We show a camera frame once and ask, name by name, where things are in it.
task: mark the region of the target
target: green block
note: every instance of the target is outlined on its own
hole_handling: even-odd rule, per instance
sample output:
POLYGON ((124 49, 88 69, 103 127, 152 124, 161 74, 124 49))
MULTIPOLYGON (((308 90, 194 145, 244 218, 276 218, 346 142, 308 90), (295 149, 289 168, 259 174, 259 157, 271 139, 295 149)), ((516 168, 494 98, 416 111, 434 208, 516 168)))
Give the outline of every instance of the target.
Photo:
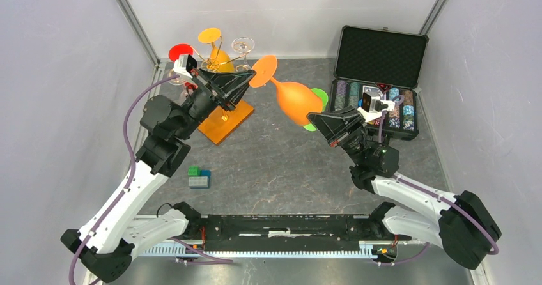
POLYGON ((199 167, 192 166, 188 168, 188 176, 199 176, 200 170, 199 167))

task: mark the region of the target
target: camera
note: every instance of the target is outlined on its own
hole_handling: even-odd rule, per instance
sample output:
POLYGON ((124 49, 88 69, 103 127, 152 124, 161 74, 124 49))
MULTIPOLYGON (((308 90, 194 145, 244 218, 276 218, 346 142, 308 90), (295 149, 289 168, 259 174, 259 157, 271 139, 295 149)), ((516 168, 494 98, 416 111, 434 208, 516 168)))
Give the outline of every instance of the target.
POLYGON ((363 92, 360 104, 359 111, 367 122, 379 118, 383 111, 393 111, 395 108, 395 102, 382 100, 380 96, 366 92, 363 92))

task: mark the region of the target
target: orange wooden base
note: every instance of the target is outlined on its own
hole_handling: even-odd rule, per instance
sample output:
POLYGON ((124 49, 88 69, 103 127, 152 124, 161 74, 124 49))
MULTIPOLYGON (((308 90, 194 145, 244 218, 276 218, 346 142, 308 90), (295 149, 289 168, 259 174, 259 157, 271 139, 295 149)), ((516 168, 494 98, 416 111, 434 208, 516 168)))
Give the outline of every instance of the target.
POLYGON ((197 128, 203 135, 205 135, 214 144, 219 145, 229 136, 241 123, 243 123, 251 114, 253 114, 254 108, 247 102, 241 100, 237 103, 237 107, 234 111, 228 111, 228 120, 222 120, 222 109, 216 108, 209 118, 205 119, 197 128))

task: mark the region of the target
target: wine glass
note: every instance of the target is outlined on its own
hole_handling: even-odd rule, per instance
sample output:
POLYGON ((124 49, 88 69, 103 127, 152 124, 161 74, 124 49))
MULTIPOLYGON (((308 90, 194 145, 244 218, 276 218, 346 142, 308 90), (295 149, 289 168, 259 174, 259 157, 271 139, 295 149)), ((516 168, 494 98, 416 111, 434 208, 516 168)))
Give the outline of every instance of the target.
POLYGON ((239 37, 233 40, 231 48, 234 52, 241 54, 243 57, 243 64, 236 66, 235 70, 238 72, 250 70, 251 66, 247 61, 247 54, 254 49, 254 40, 249 37, 239 37))

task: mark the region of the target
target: black case lid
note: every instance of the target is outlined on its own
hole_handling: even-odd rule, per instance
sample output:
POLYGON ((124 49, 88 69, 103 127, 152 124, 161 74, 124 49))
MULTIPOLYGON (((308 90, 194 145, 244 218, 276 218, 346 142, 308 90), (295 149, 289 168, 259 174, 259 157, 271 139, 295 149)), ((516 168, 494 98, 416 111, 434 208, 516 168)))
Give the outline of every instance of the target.
POLYGON ((428 40, 422 35, 345 26, 334 75, 412 89, 418 84, 428 40))

